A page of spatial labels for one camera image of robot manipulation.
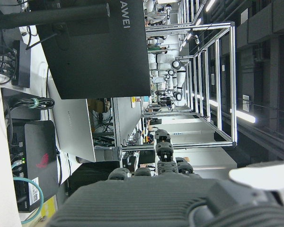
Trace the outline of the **right dark grey robot hand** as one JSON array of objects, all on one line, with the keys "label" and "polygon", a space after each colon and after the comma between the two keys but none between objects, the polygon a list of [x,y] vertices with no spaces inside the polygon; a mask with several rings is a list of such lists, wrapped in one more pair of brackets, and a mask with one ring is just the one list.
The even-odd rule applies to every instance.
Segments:
[{"label": "right dark grey robot hand", "polygon": [[157,175],[115,169],[105,181],[80,187],[50,227],[284,227],[284,161],[229,171],[227,180],[195,174],[173,157],[171,136],[155,133]]}]

